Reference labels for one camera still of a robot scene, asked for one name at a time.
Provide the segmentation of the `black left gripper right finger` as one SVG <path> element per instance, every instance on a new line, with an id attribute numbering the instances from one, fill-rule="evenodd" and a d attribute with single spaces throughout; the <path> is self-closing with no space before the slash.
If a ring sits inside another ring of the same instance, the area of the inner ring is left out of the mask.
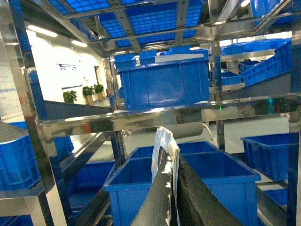
<path id="1" fill-rule="evenodd" d="M 241 226 L 242 223 L 216 198 L 180 156 L 177 210 L 181 226 Z"/>

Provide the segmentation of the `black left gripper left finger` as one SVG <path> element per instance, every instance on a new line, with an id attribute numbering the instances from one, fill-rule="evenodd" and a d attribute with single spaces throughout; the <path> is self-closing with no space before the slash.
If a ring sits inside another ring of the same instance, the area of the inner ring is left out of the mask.
<path id="1" fill-rule="evenodd" d="M 172 162 L 168 154 L 151 184 L 148 195 L 131 222 L 132 226 L 169 226 L 172 220 Z"/>

